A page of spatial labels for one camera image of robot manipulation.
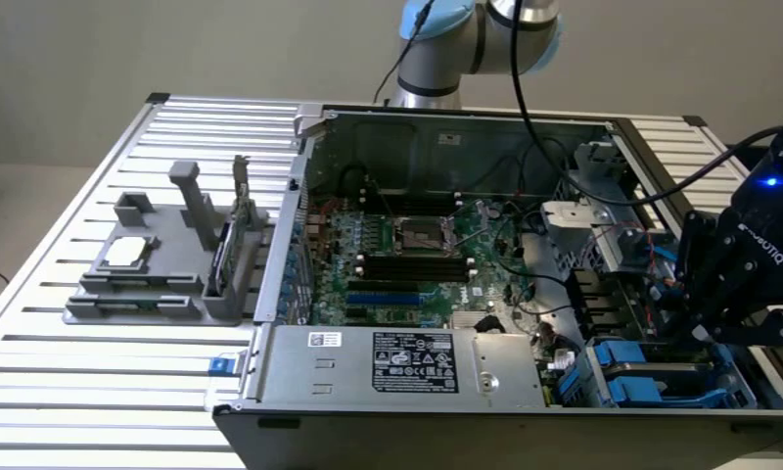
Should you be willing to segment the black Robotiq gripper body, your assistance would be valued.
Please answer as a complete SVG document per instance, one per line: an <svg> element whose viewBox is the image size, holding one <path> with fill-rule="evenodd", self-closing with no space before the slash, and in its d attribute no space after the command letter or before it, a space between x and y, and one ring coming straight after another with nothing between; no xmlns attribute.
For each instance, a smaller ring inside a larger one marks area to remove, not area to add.
<svg viewBox="0 0 783 470"><path fill-rule="evenodd" d="M783 141L752 170L724 219L740 233L739 259L756 264L741 293L753 304L783 305Z"/></svg>

